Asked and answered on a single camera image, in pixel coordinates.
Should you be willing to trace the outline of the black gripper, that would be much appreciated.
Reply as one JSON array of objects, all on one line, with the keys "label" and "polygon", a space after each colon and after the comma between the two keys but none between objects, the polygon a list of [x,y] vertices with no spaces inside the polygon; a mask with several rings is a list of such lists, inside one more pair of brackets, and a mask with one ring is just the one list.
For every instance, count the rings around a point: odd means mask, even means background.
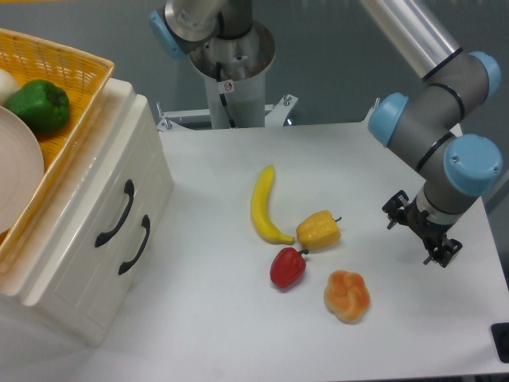
[{"label": "black gripper", "polygon": [[403,190],[389,199],[382,207],[382,211],[389,220],[387,225],[389,230],[397,224],[404,225],[422,240],[428,252],[428,256],[423,261],[425,265],[434,262],[441,267],[447,267],[463,247],[460,241],[447,237],[450,225],[440,225],[429,221],[429,212],[419,211],[416,202],[410,203],[409,197]]}]

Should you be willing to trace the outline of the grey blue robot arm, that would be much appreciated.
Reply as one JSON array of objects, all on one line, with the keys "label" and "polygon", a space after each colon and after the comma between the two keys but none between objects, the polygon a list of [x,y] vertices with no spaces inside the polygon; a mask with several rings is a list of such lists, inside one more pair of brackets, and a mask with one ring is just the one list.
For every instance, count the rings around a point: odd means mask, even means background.
[{"label": "grey blue robot arm", "polygon": [[[410,99],[394,93],[374,106],[367,127],[425,183],[414,199],[396,193],[384,206],[391,225],[405,225],[443,267],[461,250],[448,230],[499,178],[498,147],[453,128],[498,89],[499,65],[466,53],[419,1],[365,1],[363,8],[425,83]],[[265,72],[275,55],[271,33],[249,1],[168,1],[150,15],[161,47],[189,57],[206,84],[214,128],[264,127]]]}]

